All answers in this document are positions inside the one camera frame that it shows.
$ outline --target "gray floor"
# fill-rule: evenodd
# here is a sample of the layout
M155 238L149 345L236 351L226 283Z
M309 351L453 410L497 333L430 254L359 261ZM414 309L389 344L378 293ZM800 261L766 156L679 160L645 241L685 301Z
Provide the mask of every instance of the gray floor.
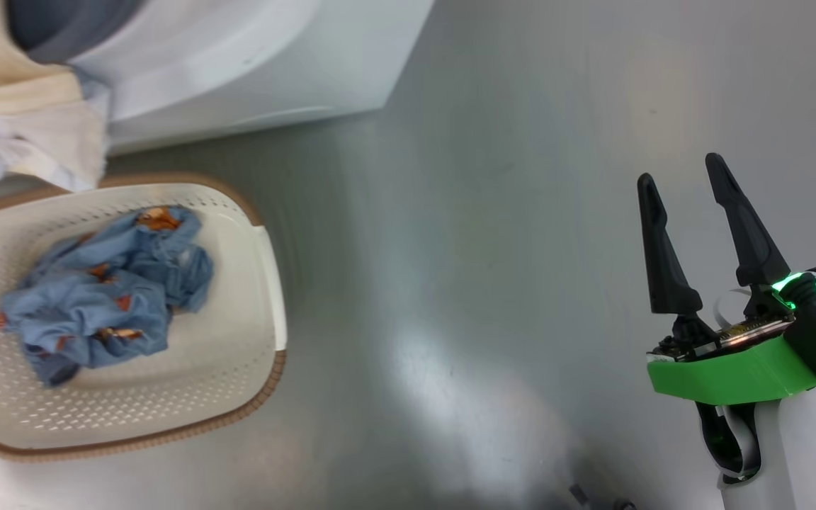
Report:
M382 112L117 159L256 203L285 377L207 436L0 462L0 508L573 508L573 481L721 508L693 407L645 374L671 322L635 203L654 172L693 286L735 287L708 151L816 264L816 3L441 0Z

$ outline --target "blue fabric with orange pattern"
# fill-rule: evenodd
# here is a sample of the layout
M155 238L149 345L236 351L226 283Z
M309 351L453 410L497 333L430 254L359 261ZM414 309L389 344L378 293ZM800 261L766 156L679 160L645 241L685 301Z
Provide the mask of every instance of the blue fabric with orange pattern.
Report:
M167 348L173 310L197 311L213 261L181 207L120 217L93 235L58 242L0 301L1 326L46 385Z

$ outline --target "green bracket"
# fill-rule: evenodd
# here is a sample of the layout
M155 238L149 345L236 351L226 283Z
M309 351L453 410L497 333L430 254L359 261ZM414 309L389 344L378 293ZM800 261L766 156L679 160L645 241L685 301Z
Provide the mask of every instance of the green bracket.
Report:
M816 387L816 375L783 336L704 361L650 361L654 391L712 406L780 400Z

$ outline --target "white plastic basket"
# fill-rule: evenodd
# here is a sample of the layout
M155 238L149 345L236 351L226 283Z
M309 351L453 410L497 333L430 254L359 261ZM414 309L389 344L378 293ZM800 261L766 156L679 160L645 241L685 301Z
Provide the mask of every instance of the white plastic basket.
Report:
M81 369L64 387L43 387L17 336L0 331L0 456L51 460L143 448L232 423L272 393L286 332L268 233L220 184L184 180L107 181L120 185L71 195L47 190L55 196L0 203L6 205L0 207L0 296L52 243L157 205L194 210L203 223L195 242L215 264L206 305L174 317L167 351Z

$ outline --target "brown woven basket trim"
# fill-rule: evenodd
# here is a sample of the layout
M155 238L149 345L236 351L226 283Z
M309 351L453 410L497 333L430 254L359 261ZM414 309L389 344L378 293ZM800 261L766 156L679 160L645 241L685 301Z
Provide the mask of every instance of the brown woven basket trim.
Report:
M244 211L247 219L253 226L263 224L260 215L256 212L249 201L245 200L240 193L230 188L229 185L216 178L208 177L207 175L192 174L187 171L165 171L160 174L140 174L140 175L118 175L109 176L103 179L100 183L100 188L115 188L118 186L135 186L139 184L201 184L214 190L224 193ZM45 184L45 186L38 190L24 191L23 193L16 193L6 197L0 198L0 210L29 203L30 201L48 199L59 195L67 195L69 191L62 190L52 186L52 184Z
M100 188L114 188L117 186L134 186L138 184L156 184L156 183L189 183L201 184L214 188L214 190L224 193L244 211L247 219L250 220L253 226L263 224L256 210L241 197L233 188L230 188L221 181L206 175L190 174L190 172L163 172L162 174L142 174L129 176L114 176L106 177L100 183ZM47 184L39 190L25 191L25 193L17 193L7 197L0 198L0 210L23 203L29 203L34 200L48 199L58 195L68 194L68 191L62 188L56 188ZM163 443L171 443L179 439L192 438L209 432L210 430L219 429L221 426L231 425L249 414L253 413L273 394L276 389L279 378L282 376L282 370L285 368L285 351L276 351L276 357L273 361L272 371L263 387L260 388L258 394L247 401L243 406L237 407L228 413L218 414L218 416L211 417L192 423L191 425L179 426L175 429L164 430L163 432L150 433L146 436L139 436L139 438L129 438L120 441L110 441L107 443L95 443L94 445L83 446L68 446L68 448L14 448L13 446L3 445L0 443L0 458L12 460L14 462L51 462L58 460L69 460L75 458L91 458L91 456L110 455L119 452L127 452L132 450L139 450L149 448L150 446L163 445Z
M285 368L285 351L276 351L276 357L273 361L273 372L281 374L283 368ZM237 407L237 409L233 409L228 413L218 414L218 416L211 417L211 419L177 427L177 429L150 433L148 436L140 436L139 438L95 443L94 445L66 446L66 448L25 449L14 448L13 446L0 443L0 458L24 463L91 458L91 456L130 452L149 448L150 446L164 445L165 443L171 443L179 439L193 438L205 432L210 432L210 430L219 429L220 427L243 420L249 414L259 409L273 394L275 384L274 387L269 387L270 382L270 380L266 381L266 384L263 384L259 393L243 404L243 406Z

